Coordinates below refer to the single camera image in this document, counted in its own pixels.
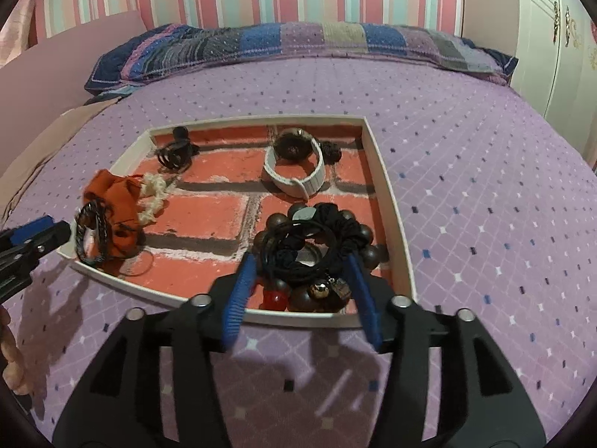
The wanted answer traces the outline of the person's left hand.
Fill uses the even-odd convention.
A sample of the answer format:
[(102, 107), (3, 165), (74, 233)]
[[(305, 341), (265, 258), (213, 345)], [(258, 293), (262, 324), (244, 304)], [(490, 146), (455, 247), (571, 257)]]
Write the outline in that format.
[(2, 378), (8, 388), (16, 395), (32, 393), (32, 383), (21, 351), (10, 330), (10, 314), (6, 308), (1, 308), (1, 356), (6, 361), (2, 368)]

